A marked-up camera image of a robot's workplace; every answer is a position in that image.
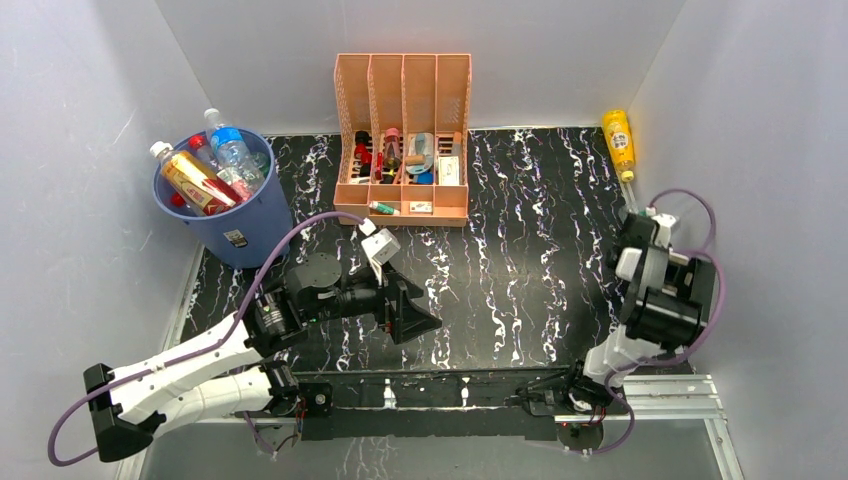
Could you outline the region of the peach plastic desk organizer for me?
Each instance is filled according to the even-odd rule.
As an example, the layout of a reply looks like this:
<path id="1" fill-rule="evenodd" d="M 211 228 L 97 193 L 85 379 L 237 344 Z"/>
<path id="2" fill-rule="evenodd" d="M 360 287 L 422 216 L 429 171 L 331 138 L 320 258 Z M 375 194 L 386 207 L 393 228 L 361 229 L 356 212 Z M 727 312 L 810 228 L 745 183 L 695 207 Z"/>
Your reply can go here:
<path id="1" fill-rule="evenodd" d="M 342 154 L 334 206 L 378 225 L 463 227 L 470 210 L 468 172 L 469 117 L 472 93 L 472 57 L 468 53 L 341 53 L 334 68 L 334 86 Z M 389 128 L 400 131 L 402 160 L 394 184 L 379 184 L 375 164 Z M 371 177 L 352 183 L 355 133 L 371 136 Z M 429 172 L 410 176 L 404 160 L 407 142 L 416 133 L 435 137 L 435 160 Z M 440 186 L 439 156 L 460 157 L 462 184 Z M 378 201 L 398 209 L 399 216 L 369 209 Z M 433 204 L 432 214 L 411 214 L 409 204 Z"/>

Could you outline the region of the green plastic bottle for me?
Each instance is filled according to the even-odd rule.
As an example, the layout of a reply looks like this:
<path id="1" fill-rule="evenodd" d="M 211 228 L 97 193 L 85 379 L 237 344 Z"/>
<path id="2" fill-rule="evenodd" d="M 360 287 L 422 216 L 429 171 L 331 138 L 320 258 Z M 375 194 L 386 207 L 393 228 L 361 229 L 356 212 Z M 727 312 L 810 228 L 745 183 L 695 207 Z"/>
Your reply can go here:
<path id="1" fill-rule="evenodd" d="M 256 167 L 263 175 L 263 177 L 267 178 L 271 167 L 271 161 L 269 156 L 264 152 L 253 152 L 252 159 Z"/>

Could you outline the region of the clear bottle blue label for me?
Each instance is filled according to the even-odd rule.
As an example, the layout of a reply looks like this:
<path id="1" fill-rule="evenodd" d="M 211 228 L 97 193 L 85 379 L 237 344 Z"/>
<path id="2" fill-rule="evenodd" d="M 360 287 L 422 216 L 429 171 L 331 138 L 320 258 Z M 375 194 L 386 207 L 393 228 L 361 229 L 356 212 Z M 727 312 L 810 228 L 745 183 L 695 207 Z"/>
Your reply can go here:
<path id="1" fill-rule="evenodd" d="M 216 158 L 226 166 L 233 188 L 239 187 L 246 196 L 256 193 L 265 181 L 241 131 L 224 119 L 216 108 L 204 111 L 207 137 Z"/>

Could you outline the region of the brown tea bottle red label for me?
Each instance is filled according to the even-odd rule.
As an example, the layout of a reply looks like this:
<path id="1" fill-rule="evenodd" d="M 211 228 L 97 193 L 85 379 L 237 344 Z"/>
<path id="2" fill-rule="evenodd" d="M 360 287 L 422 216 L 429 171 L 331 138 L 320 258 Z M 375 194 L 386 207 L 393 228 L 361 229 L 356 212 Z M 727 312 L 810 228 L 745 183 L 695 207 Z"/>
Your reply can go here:
<path id="1" fill-rule="evenodd" d="M 241 204 L 242 197 L 207 165 L 186 150 L 157 141 L 149 148 L 160 173 L 202 216 L 214 216 Z"/>

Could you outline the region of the clear bottle red label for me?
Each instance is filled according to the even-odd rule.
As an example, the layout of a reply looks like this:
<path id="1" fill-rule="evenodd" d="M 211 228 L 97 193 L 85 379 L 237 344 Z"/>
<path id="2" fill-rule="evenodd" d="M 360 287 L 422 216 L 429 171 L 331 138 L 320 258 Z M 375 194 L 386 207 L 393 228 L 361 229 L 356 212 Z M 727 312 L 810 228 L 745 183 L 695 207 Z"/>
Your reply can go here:
<path id="1" fill-rule="evenodd" d="M 183 216 L 194 217 L 196 215 L 193 206 L 179 193 L 174 193 L 170 198 L 174 210 Z"/>

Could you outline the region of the clear bottle red cap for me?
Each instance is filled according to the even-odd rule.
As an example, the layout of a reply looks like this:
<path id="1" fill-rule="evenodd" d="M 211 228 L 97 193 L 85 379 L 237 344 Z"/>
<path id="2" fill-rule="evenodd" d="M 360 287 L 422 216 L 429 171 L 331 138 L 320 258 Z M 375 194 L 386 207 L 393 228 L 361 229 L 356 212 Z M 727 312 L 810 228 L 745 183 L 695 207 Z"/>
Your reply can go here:
<path id="1" fill-rule="evenodd" d="M 216 157 L 204 135 L 193 135 L 189 138 L 188 145 L 196 156 L 216 173 L 219 179 L 223 180 L 238 194 L 242 202 L 246 202 L 252 197 L 247 182 L 238 170 Z"/>

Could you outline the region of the yellow drink bottle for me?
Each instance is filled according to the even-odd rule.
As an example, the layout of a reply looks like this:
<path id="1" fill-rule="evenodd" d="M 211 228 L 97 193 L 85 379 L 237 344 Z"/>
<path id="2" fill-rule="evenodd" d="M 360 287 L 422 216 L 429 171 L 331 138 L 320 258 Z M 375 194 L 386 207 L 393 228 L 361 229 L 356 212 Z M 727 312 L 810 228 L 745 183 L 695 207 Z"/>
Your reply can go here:
<path id="1" fill-rule="evenodd" d="M 631 182 L 635 178 L 636 159 L 626 112 L 606 112 L 602 117 L 602 130 L 619 180 L 623 183 Z"/>

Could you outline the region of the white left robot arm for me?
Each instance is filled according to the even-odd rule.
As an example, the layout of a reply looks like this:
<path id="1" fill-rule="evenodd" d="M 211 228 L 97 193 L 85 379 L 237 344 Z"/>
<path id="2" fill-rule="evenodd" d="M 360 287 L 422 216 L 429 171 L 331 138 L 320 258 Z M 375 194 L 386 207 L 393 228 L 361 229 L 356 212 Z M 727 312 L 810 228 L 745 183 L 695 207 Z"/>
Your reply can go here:
<path id="1" fill-rule="evenodd" d="M 242 319 L 213 328 L 160 355 L 112 369 L 88 368 L 84 384 L 97 455 L 133 456 L 154 439 L 200 420 L 239 412 L 327 416 L 332 389 L 301 384 L 277 354 L 307 340 L 320 322 L 370 315 L 395 344 L 441 328 L 415 304 L 423 290 L 390 263 L 343 272 L 326 254 L 309 256 L 256 297 Z"/>

